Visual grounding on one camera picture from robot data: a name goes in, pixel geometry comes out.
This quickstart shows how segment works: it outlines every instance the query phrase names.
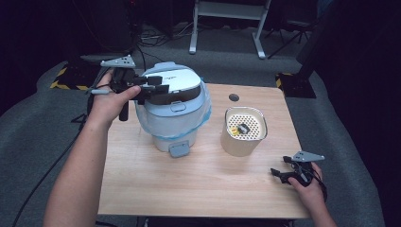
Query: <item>small round object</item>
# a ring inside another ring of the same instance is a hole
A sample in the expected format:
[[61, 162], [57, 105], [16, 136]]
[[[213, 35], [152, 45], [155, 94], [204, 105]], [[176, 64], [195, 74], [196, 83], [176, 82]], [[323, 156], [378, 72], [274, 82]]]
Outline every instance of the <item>small round object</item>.
[[239, 96], [237, 94], [230, 94], [228, 98], [232, 101], [239, 101]]

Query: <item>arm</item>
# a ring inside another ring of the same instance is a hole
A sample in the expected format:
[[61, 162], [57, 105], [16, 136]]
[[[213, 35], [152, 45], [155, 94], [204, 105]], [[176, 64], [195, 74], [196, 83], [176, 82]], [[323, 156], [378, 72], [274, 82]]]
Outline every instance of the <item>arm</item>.
[[[318, 172], [321, 179], [323, 179], [322, 170], [314, 163], [313, 169]], [[327, 206], [324, 203], [323, 192], [318, 181], [313, 179], [308, 187], [303, 187], [294, 178], [289, 178], [288, 181], [297, 190], [300, 195], [301, 201], [310, 213], [316, 227], [336, 227], [336, 222], [331, 218]]]
[[[111, 80], [107, 73], [98, 86]], [[124, 103], [140, 92], [95, 96], [94, 105], [57, 178], [44, 213], [44, 226], [94, 226], [106, 160], [108, 131]]]

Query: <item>white metal frame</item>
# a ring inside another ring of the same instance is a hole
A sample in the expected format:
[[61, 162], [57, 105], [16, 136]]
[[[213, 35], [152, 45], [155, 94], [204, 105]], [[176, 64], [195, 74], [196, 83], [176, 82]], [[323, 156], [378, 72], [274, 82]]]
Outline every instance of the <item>white metal frame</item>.
[[259, 38], [265, 24], [266, 16], [268, 15], [270, 1], [267, 0], [265, 6], [248, 6], [195, 0], [194, 28], [191, 36], [191, 44], [189, 45], [189, 53], [195, 54], [197, 52], [199, 16], [227, 17], [259, 21], [257, 31], [253, 32], [252, 36], [259, 59], [265, 59], [266, 55]]

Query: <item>hand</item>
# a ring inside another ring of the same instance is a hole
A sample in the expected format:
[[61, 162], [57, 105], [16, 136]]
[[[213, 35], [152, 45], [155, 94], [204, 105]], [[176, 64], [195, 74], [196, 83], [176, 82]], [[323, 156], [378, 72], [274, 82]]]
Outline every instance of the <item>hand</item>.
[[[322, 170], [315, 163], [312, 163], [312, 167], [317, 172], [315, 173], [315, 176], [320, 178], [322, 181], [323, 180]], [[316, 209], [320, 209], [322, 208], [322, 206], [325, 207], [322, 188], [316, 179], [313, 179], [311, 184], [307, 187], [302, 186], [294, 178], [288, 178], [288, 181], [298, 192], [302, 203], [310, 212], [313, 212]]]
[[[112, 72], [113, 71], [108, 71], [97, 87], [109, 84], [112, 80]], [[109, 86], [104, 86], [99, 89], [109, 90], [110, 92], [107, 95], [95, 96], [88, 121], [95, 121], [104, 124], [106, 127], [112, 125], [113, 120], [115, 120], [115, 118], [120, 114], [124, 104], [141, 92], [139, 86], [133, 86], [120, 94], [114, 93]]]

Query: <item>white steamer basket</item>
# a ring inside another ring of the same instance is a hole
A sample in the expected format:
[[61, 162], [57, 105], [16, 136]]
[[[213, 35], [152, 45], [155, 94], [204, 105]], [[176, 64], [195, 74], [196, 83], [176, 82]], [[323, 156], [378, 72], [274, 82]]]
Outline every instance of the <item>white steamer basket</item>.
[[[234, 135], [231, 128], [241, 124], [247, 125], [249, 132]], [[232, 107], [225, 113], [220, 142], [227, 153], [243, 157], [250, 155], [267, 135], [266, 120], [259, 110], [251, 107]]]

